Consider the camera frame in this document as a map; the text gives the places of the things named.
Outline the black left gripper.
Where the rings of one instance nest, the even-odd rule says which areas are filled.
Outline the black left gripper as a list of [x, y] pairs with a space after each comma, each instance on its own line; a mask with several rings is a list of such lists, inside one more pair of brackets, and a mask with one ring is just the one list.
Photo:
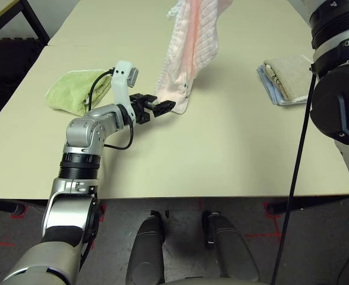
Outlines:
[[130, 96], [130, 102], [135, 113], [136, 123], [145, 124], [150, 121], [150, 114], [145, 109], [151, 110], [154, 117], [164, 115], [172, 110], [175, 102], [166, 100], [157, 104], [153, 102], [156, 96], [149, 94], [133, 94]]

